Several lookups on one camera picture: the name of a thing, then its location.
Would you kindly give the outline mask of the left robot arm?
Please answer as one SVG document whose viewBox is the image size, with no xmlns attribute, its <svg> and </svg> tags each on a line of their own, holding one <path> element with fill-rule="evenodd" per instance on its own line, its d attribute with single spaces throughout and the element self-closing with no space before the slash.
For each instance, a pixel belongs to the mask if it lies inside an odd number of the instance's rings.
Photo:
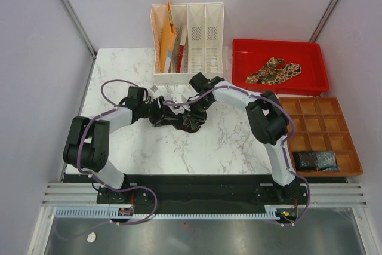
<svg viewBox="0 0 382 255">
<path fill-rule="evenodd" d="M 130 199 L 131 189 L 125 184 L 125 174 L 109 160 L 110 135 L 139 119 L 148 119 L 159 126 L 169 124 L 171 110 L 164 105 L 164 97 L 151 99 L 148 90 L 130 87 L 127 96 L 111 110 L 93 118 L 76 116 L 67 136 L 63 161 L 111 188 L 110 196 L 118 203 Z"/>
</svg>

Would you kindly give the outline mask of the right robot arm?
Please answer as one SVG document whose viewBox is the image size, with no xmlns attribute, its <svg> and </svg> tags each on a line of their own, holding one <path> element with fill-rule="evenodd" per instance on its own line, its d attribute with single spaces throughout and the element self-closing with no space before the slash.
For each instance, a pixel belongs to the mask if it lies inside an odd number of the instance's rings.
<svg viewBox="0 0 382 255">
<path fill-rule="evenodd" d="M 291 183 L 295 176 L 290 172 L 291 160 L 282 151 L 282 142 L 287 137 L 289 119 L 281 111 L 278 98 L 271 91 L 250 93 L 230 85 L 223 78 L 206 78 L 197 73 L 190 85 L 199 97 L 189 104 L 183 114 L 182 129 L 196 132 L 207 120 L 207 109 L 215 102 L 225 103 L 246 113 L 251 132 L 266 148 L 271 167 L 272 179 L 277 184 L 273 196 L 277 202 L 288 203 L 295 196 Z"/>
</svg>

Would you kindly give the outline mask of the dark red patterned tie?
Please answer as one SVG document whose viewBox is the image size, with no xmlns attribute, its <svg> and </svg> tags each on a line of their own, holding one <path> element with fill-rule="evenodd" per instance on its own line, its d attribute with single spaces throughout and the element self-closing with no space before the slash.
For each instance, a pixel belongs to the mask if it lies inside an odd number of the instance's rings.
<svg viewBox="0 0 382 255">
<path fill-rule="evenodd" d="M 169 107 L 159 109 L 152 108 L 149 113 L 149 121 L 154 127 L 172 125 L 176 130 L 187 133 L 199 131 L 207 120 L 206 112 L 188 111 L 175 114 Z"/>
</svg>

